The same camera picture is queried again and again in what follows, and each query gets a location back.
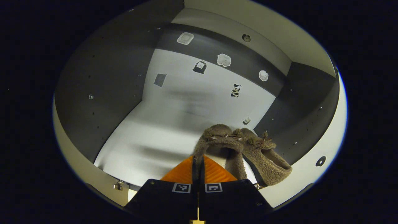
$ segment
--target cow print sticker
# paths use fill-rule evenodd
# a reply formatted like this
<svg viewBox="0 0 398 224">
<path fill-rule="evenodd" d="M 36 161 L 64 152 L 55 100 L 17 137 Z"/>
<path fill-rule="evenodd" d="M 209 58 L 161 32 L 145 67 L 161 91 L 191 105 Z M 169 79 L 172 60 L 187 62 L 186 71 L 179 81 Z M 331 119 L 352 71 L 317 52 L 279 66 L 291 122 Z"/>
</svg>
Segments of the cow print sticker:
<svg viewBox="0 0 398 224">
<path fill-rule="evenodd" d="M 232 89 L 231 96 L 232 97 L 239 97 L 239 91 L 240 91 L 241 87 L 242 87 L 241 85 L 234 84 L 234 89 Z"/>
</svg>

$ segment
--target gray wall stripe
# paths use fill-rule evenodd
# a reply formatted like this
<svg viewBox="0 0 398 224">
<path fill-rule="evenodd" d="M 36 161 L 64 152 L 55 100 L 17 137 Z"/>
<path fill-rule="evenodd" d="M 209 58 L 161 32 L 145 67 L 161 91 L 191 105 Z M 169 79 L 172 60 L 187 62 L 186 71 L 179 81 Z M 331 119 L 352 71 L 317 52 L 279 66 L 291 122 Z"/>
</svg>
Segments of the gray wall stripe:
<svg viewBox="0 0 398 224">
<path fill-rule="evenodd" d="M 254 131 L 261 136 L 267 130 L 277 145 L 275 152 L 292 165 L 321 139 L 338 98 L 338 76 L 293 62 L 281 93 Z"/>
<path fill-rule="evenodd" d="M 115 128 L 141 101 L 162 28 L 183 7 L 182 1 L 174 0 L 139 5 L 96 30 L 66 63 L 55 90 L 59 120 L 72 143 L 92 163 Z"/>
<path fill-rule="evenodd" d="M 231 57 L 231 65 L 225 69 L 245 77 L 274 96 L 279 95 L 286 76 L 272 63 L 245 45 L 198 27 L 170 24 L 165 29 L 156 48 L 189 55 L 216 65 L 217 55 L 226 54 Z M 183 32 L 194 35 L 188 45 L 177 42 Z M 269 78 L 265 82 L 259 79 L 261 70 L 265 70 L 269 74 Z"/>
</svg>

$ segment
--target white floor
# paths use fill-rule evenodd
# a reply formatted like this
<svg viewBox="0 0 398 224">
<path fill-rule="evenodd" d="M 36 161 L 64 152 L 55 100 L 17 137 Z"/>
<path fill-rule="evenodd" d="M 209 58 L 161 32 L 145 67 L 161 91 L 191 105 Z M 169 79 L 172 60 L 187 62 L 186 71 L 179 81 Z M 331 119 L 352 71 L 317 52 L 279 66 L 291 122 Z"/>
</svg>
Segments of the white floor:
<svg viewBox="0 0 398 224">
<path fill-rule="evenodd" d="M 211 125 L 221 123 L 231 129 L 252 130 L 275 97 L 219 65 L 206 62 L 204 74 L 194 72 L 198 61 L 156 49 L 142 102 L 112 133 L 94 165 L 142 186 L 150 178 L 162 178 L 189 157 L 203 131 Z M 158 73 L 167 74 L 162 87 L 153 83 Z M 233 84 L 242 85 L 238 98 L 230 96 Z M 251 122 L 244 125 L 242 121 L 247 116 Z M 255 183 L 250 167 L 246 167 L 249 179 Z"/>
</svg>

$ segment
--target black sticker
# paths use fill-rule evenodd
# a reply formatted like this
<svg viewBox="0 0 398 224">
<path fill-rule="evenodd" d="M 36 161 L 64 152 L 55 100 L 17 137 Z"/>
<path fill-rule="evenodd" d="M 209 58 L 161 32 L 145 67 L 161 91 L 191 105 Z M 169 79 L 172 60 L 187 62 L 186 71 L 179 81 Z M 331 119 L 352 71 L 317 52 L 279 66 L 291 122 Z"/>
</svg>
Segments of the black sticker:
<svg viewBox="0 0 398 224">
<path fill-rule="evenodd" d="M 232 89 L 231 96 L 232 97 L 239 97 L 239 91 L 240 91 L 241 87 L 242 87 L 241 85 L 234 84 L 234 89 Z"/>
<path fill-rule="evenodd" d="M 325 163 L 325 161 L 326 161 L 326 156 L 322 156 L 321 158 L 318 159 L 315 166 L 321 167 Z"/>
<path fill-rule="evenodd" d="M 197 73 L 204 74 L 206 67 L 207 67 L 207 65 L 206 65 L 205 61 L 198 61 L 195 65 L 195 67 L 193 68 L 193 71 L 197 72 Z"/>
<path fill-rule="evenodd" d="M 174 183 L 174 187 L 172 192 L 176 193 L 190 193 L 191 192 L 191 185 L 190 184 L 179 184 Z"/>
<path fill-rule="evenodd" d="M 206 193 L 222 192 L 221 183 L 205 184 Z"/>
</svg>

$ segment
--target fuzzy brown slipper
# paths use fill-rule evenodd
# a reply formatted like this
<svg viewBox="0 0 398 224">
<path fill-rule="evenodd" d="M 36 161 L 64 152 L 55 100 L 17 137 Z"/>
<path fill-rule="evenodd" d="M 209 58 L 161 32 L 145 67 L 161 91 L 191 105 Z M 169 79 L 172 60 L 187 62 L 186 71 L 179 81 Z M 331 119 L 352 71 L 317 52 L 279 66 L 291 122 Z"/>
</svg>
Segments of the fuzzy brown slipper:
<svg viewBox="0 0 398 224">
<path fill-rule="evenodd" d="M 273 150 L 276 144 L 268 138 L 267 132 L 263 134 L 263 138 L 247 128 L 236 129 L 233 134 L 245 139 L 242 154 L 260 186 L 275 185 L 292 172 L 292 167 Z"/>
<path fill-rule="evenodd" d="M 246 179 L 243 164 L 243 138 L 232 135 L 232 130 L 224 124 L 216 124 L 206 129 L 195 146 L 193 156 L 197 159 L 204 155 L 213 159 L 238 180 Z M 200 164 L 197 163 L 197 177 Z"/>
</svg>

